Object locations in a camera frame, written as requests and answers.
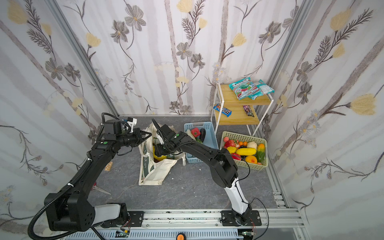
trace fruit basket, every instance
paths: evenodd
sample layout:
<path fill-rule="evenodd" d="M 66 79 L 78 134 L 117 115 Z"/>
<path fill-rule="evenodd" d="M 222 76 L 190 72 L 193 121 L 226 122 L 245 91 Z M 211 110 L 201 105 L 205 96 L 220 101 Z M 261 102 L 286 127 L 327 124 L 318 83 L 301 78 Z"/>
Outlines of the fruit basket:
<path fill-rule="evenodd" d="M 265 159 L 261 162 L 263 165 L 254 164 L 254 163 L 250 163 L 250 162 L 248 164 L 249 164 L 250 168 L 255 169 L 255 170 L 259 170 L 259 171 L 268 167 L 268 148 L 267 148 L 267 144 L 266 144 L 265 139 L 258 138 L 258 137 L 252 137 L 249 135 L 238 134 L 238 133 L 234 133 L 234 132 L 224 131 L 223 135 L 221 136 L 220 149 L 222 149 L 224 146 L 223 139 L 225 137 L 229 137 L 229 139 L 239 140 L 242 142 L 252 142 L 253 141 L 253 142 L 257 143 L 257 145 L 259 145 L 260 143 L 264 144 L 265 145 Z M 248 168 L 248 165 L 245 161 L 240 161 L 240 160 L 236 160 L 236 159 L 234 159 L 234 161 L 237 164 L 237 166 Z"/>
<path fill-rule="evenodd" d="M 196 127 L 199 130 L 204 128 L 207 132 L 205 135 L 205 139 L 204 139 L 203 144 L 208 146 L 208 147 L 218 149 L 217 139 L 216 139 L 216 135 L 215 135 L 215 129 L 214 129 L 214 125 L 212 124 L 212 122 L 186 123 L 186 124 L 184 124 L 184 132 L 187 129 L 192 130 Z M 202 162 L 200 159 L 198 159 L 197 157 L 194 157 L 192 154 L 187 153 L 185 156 L 187 158 L 188 163 Z"/>

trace blue plastic basket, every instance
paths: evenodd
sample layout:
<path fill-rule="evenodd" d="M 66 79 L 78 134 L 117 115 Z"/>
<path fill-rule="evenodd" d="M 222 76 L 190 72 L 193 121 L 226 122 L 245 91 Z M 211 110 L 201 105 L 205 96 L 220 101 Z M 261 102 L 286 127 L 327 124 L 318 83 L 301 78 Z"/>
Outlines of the blue plastic basket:
<path fill-rule="evenodd" d="M 208 147 L 218 149 L 217 139 L 216 139 L 216 135 L 215 135 L 215 129 L 214 129 L 214 125 L 212 124 L 212 122 L 186 123 L 186 124 L 184 124 L 184 132 L 187 131 L 188 129 L 192 130 L 196 127 L 199 130 L 204 128 L 206 131 L 203 144 L 208 146 Z M 193 155 L 191 155 L 189 153 L 186 154 L 186 157 L 187 157 L 188 163 L 202 162 L 200 159 L 198 159 L 197 157 L 194 157 Z"/>

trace gray floor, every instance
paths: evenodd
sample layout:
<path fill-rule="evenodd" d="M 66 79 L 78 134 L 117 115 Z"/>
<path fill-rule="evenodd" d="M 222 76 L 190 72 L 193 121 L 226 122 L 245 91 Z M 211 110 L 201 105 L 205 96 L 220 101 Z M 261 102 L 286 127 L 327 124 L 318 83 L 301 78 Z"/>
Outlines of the gray floor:
<path fill-rule="evenodd" d="M 210 121 L 209 117 L 154 117 L 160 124 L 173 125 L 183 131 L 184 123 Z M 151 117 L 137 117 L 137 127 L 144 129 L 151 123 Z M 245 125 L 219 126 L 217 139 L 223 131 L 248 134 Z M 125 202 L 128 209 L 230 209 L 231 203 L 223 188 L 213 182 L 209 167 L 205 163 L 183 166 L 178 161 L 159 186 L 139 186 L 140 152 L 138 148 L 125 156 L 115 156 L 110 172 L 102 171 L 97 179 L 98 187 L 110 192 L 108 195 L 91 191 L 88 201 L 92 205 Z M 248 169 L 239 167 L 239 177 L 245 177 Z M 272 188 L 265 170 L 252 170 L 240 181 L 247 200 L 259 198 L 267 208 L 276 208 Z M 255 199 L 253 208 L 263 208 Z"/>

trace yellow plastic basket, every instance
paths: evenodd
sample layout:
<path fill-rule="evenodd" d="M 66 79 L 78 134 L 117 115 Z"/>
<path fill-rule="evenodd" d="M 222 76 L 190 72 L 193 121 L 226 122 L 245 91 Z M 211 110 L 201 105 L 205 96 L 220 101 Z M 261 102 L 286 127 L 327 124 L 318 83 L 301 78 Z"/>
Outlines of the yellow plastic basket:
<path fill-rule="evenodd" d="M 225 137 L 229 137 L 229 139 L 239 140 L 239 141 L 242 141 L 242 142 L 255 142 L 258 145 L 260 143 L 264 144 L 265 145 L 265 159 L 264 159 L 264 161 L 261 162 L 263 165 L 254 164 L 254 163 L 248 163 L 248 164 L 249 164 L 250 168 L 255 169 L 255 170 L 259 170 L 259 171 L 263 170 L 266 167 L 268 167 L 268 154 L 267 154 L 268 153 L 268 149 L 267 149 L 267 144 L 266 144 L 266 140 L 265 139 L 258 138 L 258 137 L 252 137 L 252 136 L 249 136 L 249 135 L 238 134 L 238 133 L 234 133 L 234 132 L 224 131 L 223 135 L 221 136 L 220 149 L 222 149 L 223 146 L 224 146 L 223 139 Z M 248 168 L 248 165 L 244 161 L 235 160 L 235 163 L 237 164 L 237 166 Z"/>

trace scissors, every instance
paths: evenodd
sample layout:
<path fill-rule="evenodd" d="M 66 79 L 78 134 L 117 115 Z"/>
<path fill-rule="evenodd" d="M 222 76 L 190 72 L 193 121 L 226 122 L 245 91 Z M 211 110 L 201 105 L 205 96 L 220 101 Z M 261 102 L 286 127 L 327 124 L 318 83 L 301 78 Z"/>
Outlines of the scissors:
<path fill-rule="evenodd" d="M 93 186 L 92 186 L 92 189 L 91 189 L 91 190 L 97 190 L 97 191 L 100 191 L 100 192 L 103 192 L 103 193 L 106 193 L 106 194 L 112 195 L 112 194 L 110 194 L 109 192 L 105 191 L 104 189 L 101 189 L 101 188 L 99 188 L 99 187 L 96 185 L 96 182 L 93 184 Z"/>

